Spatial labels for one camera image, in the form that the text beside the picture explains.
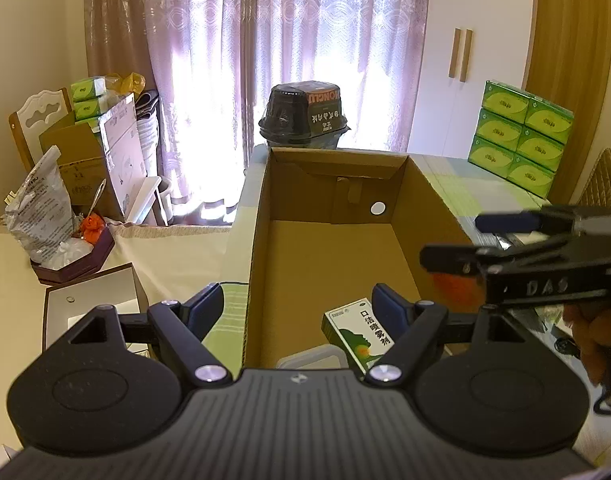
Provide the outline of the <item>person right hand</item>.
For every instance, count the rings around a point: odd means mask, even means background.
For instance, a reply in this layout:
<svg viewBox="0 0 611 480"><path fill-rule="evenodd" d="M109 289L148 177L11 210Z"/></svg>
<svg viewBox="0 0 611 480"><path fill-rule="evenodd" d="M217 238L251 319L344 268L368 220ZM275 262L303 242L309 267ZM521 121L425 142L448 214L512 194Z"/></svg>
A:
<svg viewBox="0 0 611 480"><path fill-rule="evenodd" d="M580 349L581 361L594 386L602 384L608 370L606 348L611 347L611 308L593 320L587 320L579 306L566 304L563 320L571 327L572 336Z"/></svg>

